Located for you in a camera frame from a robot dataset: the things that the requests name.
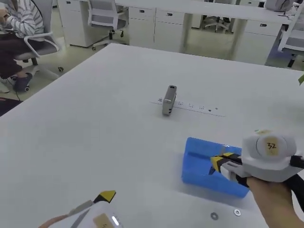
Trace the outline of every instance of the seated person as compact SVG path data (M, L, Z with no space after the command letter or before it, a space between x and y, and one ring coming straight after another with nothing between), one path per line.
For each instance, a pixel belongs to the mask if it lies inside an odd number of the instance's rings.
M0 77L7 79L17 76L14 90L24 91L33 75L24 72L14 57L30 48L24 42L25 36L44 32L42 15L32 0L0 0L5 9L0 9L0 24L3 28L12 29L11 33L0 34ZM43 38L29 39L29 44L36 50L43 45Z

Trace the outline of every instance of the dark pants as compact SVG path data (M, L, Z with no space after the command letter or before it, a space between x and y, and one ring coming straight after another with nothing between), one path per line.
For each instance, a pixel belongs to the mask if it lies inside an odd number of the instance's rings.
M37 50L42 47L43 42L29 40L29 44ZM0 34L0 77L6 79L20 72L22 67L16 63L14 57L30 51L24 40L15 34Z

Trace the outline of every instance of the striped shirt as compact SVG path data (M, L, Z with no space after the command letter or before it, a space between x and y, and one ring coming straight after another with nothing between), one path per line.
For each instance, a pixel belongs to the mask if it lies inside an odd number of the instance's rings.
M31 0L17 0L18 10L16 11L12 1L5 7L9 14L6 20L6 26L11 25L16 32L16 36L24 38L44 32L43 19L37 6Z

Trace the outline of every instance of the white desk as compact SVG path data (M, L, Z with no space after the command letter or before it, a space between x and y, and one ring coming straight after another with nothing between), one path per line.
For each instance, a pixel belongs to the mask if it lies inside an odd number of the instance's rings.
M111 44L0 118L1 227L36 228L114 189L126 228L266 228L251 193L237 199L182 183L185 142L240 146L268 128L293 132L304 148L301 74ZM163 117L149 101L170 84L178 99L226 117L181 109Z

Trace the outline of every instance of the blue plastic box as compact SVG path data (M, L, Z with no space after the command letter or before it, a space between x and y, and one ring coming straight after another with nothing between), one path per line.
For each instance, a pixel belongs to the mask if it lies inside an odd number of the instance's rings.
M212 166L210 157L221 154L222 148L223 145L219 143L188 138L182 165L182 181L243 198L247 195L248 188L227 180L217 171L209 175ZM226 147L226 152L241 154L241 151L238 147Z

